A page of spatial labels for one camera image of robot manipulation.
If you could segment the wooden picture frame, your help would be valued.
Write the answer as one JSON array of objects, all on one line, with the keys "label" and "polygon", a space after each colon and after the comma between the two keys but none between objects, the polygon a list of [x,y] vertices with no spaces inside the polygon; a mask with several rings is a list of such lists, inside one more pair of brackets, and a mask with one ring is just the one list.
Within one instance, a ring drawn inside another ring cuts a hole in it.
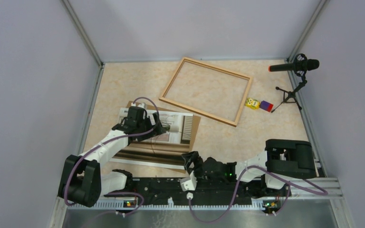
[{"label": "wooden picture frame", "polygon": [[183,57],[159,99],[236,127],[252,80],[251,76]]}]

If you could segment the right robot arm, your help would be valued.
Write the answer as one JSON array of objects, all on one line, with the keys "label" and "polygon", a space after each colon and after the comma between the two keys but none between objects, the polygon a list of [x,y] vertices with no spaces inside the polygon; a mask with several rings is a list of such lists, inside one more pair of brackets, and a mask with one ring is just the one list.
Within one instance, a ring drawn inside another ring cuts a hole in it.
[{"label": "right robot arm", "polygon": [[182,159],[188,174],[180,180],[183,191],[195,190],[200,180],[248,183],[264,176],[260,191],[272,196],[286,181],[317,177],[312,146],[307,141],[269,139],[264,151],[245,161],[203,160],[198,151],[184,153]]}]

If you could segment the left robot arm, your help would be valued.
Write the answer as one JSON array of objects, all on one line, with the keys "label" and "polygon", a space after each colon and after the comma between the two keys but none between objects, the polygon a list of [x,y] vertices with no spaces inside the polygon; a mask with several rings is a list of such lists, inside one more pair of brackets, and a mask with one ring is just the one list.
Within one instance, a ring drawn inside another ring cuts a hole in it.
[{"label": "left robot arm", "polygon": [[134,187],[126,174],[114,171],[102,175],[101,168],[131,143],[141,142],[165,132],[158,109],[148,111],[145,104],[132,104],[128,108],[127,116],[113,126],[104,139],[90,150],[66,158],[58,196],[68,206],[80,204],[92,207],[101,196],[115,190],[121,196],[130,195]]}]

